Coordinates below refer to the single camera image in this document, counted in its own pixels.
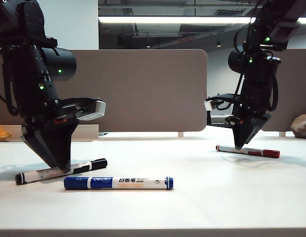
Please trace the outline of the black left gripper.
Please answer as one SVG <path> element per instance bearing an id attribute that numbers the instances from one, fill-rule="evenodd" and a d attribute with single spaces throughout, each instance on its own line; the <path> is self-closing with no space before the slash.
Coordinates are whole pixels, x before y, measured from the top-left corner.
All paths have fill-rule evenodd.
<path id="1" fill-rule="evenodd" d="M 71 137 L 79 123 L 76 111 L 74 104 L 46 110 L 25 118 L 21 129 L 23 141 L 48 166 L 58 167 L 63 173 L 70 171 Z"/>

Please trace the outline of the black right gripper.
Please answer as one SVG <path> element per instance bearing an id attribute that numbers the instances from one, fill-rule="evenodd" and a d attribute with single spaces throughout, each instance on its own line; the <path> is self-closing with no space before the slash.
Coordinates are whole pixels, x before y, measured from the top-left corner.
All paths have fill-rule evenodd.
<path id="1" fill-rule="evenodd" d="M 240 150 L 248 144 L 270 118 L 270 114 L 258 113 L 248 106 L 234 104 L 232 115 L 226 118 L 226 122 L 234 125 L 232 130 L 235 148 Z"/>

